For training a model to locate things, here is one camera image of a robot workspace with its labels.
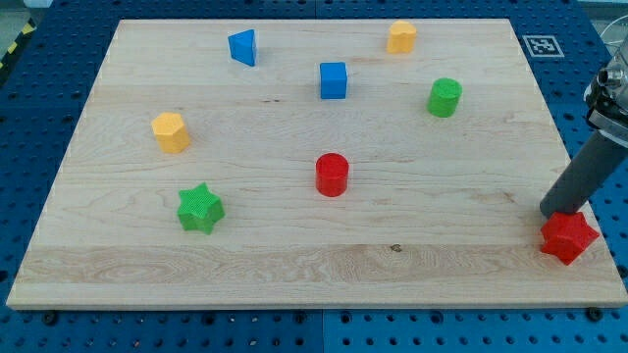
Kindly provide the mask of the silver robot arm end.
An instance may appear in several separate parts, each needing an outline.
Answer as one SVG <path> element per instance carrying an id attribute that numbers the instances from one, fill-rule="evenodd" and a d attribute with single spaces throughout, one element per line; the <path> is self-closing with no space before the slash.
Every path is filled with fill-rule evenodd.
<path id="1" fill-rule="evenodd" d="M 587 120 L 604 137 L 627 146 L 627 39 L 591 80 L 584 93 Z"/>

